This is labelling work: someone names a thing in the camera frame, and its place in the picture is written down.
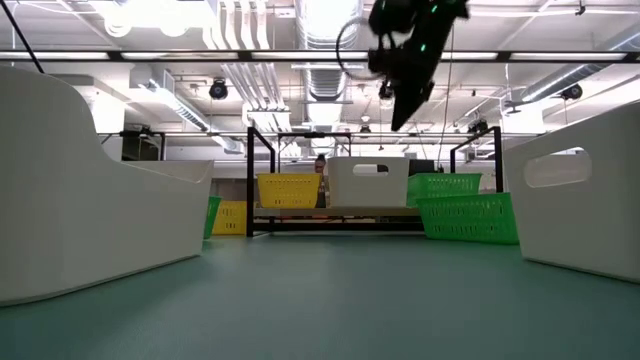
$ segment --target bin handle cutout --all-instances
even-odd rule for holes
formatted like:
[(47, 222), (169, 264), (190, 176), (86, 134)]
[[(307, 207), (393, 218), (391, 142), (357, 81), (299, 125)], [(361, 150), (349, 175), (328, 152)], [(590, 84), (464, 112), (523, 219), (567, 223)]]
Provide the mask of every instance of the bin handle cutout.
[(384, 177), (389, 175), (389, 167), (383, 164), (356, 164), (353, 175), (368, 177)]
[(524, 168), (525, 181), (532, 188), (580, 183), (591, 175), (591, 157), (580, 147), (531, 159)]

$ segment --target yellow plastic basket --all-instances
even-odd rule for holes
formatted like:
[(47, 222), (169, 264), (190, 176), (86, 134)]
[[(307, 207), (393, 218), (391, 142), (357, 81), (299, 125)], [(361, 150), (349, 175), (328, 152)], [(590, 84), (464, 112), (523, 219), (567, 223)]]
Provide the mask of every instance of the yellow plastic basket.
[(322, 174), (258, 174), (263, 208), (312, 209)]
[(245, 235), (247, 231), (247, 202), (220, 202), (213, 235)]

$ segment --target floor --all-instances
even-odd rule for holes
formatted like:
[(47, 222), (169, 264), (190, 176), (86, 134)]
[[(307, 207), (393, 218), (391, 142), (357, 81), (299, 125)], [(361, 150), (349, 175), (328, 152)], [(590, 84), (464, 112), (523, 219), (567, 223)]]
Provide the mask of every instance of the floor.
[(639, 359), (640, 286), (422, 237), (216, 240), (0, 309), (0, 359)]

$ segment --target person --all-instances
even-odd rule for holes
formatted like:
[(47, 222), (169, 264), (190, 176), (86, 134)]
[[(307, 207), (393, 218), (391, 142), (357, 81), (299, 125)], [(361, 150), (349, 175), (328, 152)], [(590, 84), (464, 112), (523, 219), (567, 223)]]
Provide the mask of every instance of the person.
[(324, 168), (327, 166), (327, 159), (324, 155), (318, 155), (318, 158), (313, 164), (316, 174), (323, 174), (322, 180), (320, 180), (320, 186), (318, 187), (318, 200), (316, 201), (316, 208), (327, 207), (327, 183), (324, 178)]

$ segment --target stacked green baskets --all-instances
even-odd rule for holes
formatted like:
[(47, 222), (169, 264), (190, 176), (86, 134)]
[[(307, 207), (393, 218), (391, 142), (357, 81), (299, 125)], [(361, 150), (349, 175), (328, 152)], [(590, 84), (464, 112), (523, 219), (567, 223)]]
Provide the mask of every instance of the stacked green baskets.
[(218, 213), (218, 207), (220, 206), (222, 198), (211, 196), (209, 197), (209, 206), (207, 208), (207, 218), (204, 224), (204, 239), (209, 239), (213, 232), (213, 225), (216, 222), (216, 214)]
[(506, 193), (478, 195), (482, 174), (418, 174), (409, 178), (407, 204), (420, 209), (428, 238), (518, 244)]

